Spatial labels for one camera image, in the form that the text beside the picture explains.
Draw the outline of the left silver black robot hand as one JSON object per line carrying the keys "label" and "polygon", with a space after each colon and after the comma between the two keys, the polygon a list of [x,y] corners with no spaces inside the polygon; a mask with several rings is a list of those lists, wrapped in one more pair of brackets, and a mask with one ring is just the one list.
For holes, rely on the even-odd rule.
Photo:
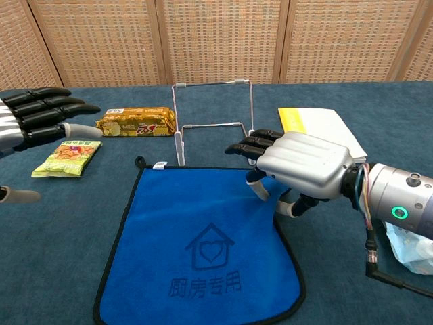
{"label": "left silver black robot hand", "polygon": [[61,87],[41,87],[1,98],[1,158],[15,152],[76,136],[99,138],[96,127],[67,123],[101,109],[71,96]]}

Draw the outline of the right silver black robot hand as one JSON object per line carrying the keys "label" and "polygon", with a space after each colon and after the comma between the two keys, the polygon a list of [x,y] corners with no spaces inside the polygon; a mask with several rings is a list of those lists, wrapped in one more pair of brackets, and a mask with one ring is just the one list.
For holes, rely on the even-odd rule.
{"label": "right silver black robot hand", "polygon": [[287,214],[299,217],[319,202],[347,197],[356,208],[360,189],[355,187],[358,167],[346,146],[312,135],[259,129],[225,149],[256,162],[246,183],[263,201],[270,194],[261,179],[269,177],[299,192]]}

